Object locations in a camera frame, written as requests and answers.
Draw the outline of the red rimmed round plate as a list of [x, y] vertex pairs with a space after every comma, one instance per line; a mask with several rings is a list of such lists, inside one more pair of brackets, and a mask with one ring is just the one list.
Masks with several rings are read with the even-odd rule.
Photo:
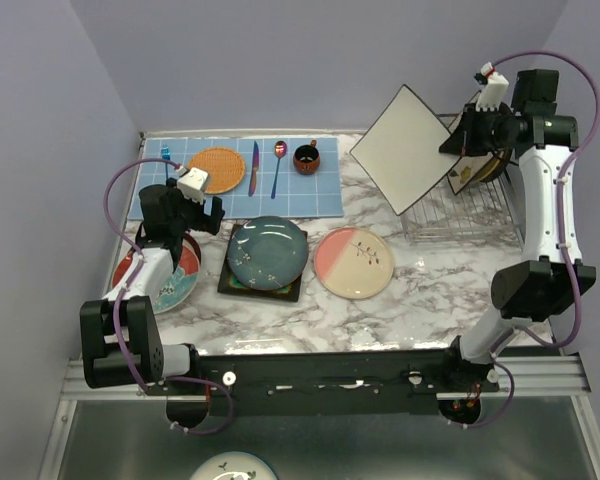
[[198, 259], [198, 264], [202, 265], [202, 253], [198, 242], [189, 234], [183, 237], [183, 246], [192, 251]]

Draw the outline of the white square plate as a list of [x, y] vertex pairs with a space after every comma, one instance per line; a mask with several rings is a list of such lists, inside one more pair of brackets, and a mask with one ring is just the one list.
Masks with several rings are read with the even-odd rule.
[[431, 108], [403, 85], [350, 154], [401, 215], [460, 160], [439, 151], [449, 136]]

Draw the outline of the dark teal round plate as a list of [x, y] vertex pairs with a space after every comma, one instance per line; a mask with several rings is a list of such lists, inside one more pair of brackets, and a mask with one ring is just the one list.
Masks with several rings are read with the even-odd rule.
[[226, 260], [246, 287], [273, 291], [297, 280], [308, 257], [308, 240], [296, 224], [278, 216], [262, 216], [236, 230]]

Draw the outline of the white red rimmed plate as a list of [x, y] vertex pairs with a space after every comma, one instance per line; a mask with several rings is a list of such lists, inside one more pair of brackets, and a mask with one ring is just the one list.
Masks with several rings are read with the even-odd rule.
[[152, 302], [153, 312], [163, 314], [186, 300], [195, 288], [199, 270], [200, 265], [195, 254], [183, 246], [177, 270]]

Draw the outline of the black teal square plate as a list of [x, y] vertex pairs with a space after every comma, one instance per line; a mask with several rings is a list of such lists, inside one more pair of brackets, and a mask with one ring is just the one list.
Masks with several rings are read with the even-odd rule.
[[292, 283], [282, 288], [275, 290], [257, 290], [242, 284], [235, 274], [231, 271], [228, 262], [228, 253], [225, 253], [225, 258], [220, 273], [217, 292], [220, 294], [238, 296], [238, 297], [253, 297], [269, 300], [283, 301], [296, 303], [299, 301], [301, 293], [302, 275], [299, 275]]

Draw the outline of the beige floral round plate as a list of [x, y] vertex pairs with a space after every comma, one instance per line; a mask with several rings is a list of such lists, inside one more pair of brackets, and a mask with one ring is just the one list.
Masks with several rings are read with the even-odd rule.
[[394, 256], [386, 241], [358, 227], [329, 232], [314, 253], [320, 283], [332, 294], [349, 300], [379, 294], [390, 283], [394, 267]]

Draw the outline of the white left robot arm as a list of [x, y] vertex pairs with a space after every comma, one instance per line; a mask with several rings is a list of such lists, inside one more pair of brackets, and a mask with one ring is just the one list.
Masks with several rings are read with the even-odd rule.
[[167, 378], [177, 393], [189, 395], [202, 380], [193, 348], [162, 343], [152, 302], [179, 266], [185, 235], [219, 232], [222, 200], [213, 196], [205, 213], [174, 182], [145, 187], [139, 199], [143, 232], [132, 242], [131, 265], [103, 299], [80, 309], [85, 381], [93, 389], [133, 383], [145, 389]]

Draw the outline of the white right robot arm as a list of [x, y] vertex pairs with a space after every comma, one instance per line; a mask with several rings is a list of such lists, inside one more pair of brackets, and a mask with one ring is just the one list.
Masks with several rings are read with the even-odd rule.
[[[521, 261], [494, 275], [490, 307], [454, 341], [459, 357], [440, 367], [442, 384], [454, 392], [473, 384], [473, 364], [491, 364], [517, 332], [568, 308], [580, 315], [581, 297], [596, 281], [575, 231], [572, 180], [581, 144], [576, 119], [556, 112], [558, 71], [521, 71], [511, 85], [487, 63], [475, 78], [480, 93], [439, 150], [459, 157], [511, 151], [523, 179], [525, 234]], [[510, 87], [512, 102], [503, 108]]]

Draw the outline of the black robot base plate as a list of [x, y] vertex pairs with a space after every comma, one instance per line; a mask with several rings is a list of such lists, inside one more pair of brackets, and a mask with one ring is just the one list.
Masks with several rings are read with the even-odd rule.
[[472, 397], [498, 389], [493, 363], [457, 347], [358, 353], [199, 356], [157, 347], [142, 356], [154, 395], [185, 399], [180, 412], [215, 417], [436, 415], [440, 394]]

